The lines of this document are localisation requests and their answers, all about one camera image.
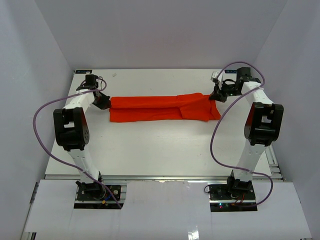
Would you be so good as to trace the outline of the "orange t-shirt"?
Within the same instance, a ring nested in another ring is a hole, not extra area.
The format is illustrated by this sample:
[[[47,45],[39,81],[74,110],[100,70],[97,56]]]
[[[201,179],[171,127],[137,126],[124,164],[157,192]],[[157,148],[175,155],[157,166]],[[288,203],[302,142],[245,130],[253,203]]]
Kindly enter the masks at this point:
[[[174,96],[114,96],[109,109],[109,121],[112,123],[162,120],[208,122],[220,118],[216,102],[199,92]]]

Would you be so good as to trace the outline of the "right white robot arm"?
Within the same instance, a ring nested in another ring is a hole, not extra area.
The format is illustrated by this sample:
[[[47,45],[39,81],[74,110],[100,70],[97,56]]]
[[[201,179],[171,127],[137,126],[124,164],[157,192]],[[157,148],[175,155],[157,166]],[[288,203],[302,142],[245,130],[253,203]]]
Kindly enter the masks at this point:
[[[280,134],[284,107],[275,104],[265,94],[263,82],[253,77],[250,67],[214,71],[214,82],[209,99],[226,102],[229,97],[245,97],[251,105],[244,125],[246,139],[241,157],[232,168],[227,183],[217,189],[217,193],[236,200],[253,192],[252,180],[261,155],[276,141]]]

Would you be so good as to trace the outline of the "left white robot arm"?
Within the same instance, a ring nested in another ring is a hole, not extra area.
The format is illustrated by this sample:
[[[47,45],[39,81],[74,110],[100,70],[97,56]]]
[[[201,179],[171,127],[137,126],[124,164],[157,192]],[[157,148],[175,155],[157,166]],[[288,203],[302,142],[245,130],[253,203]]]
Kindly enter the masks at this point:
[[[76,182],[79,190],[95,200],[102,199],[106,187],[102,184],[101,173],[95,167],[86,145],[90,140],[90,132],[85,113],[94,105],[100,110],[111,107],[111,97],[98,89],[98,81],[103,78],[87,74],[84,81],[76,89],[77,96],[61,109],[53,112],[55,139],[59,146],[71,156],[75,166],[79,168],[80,180]]]

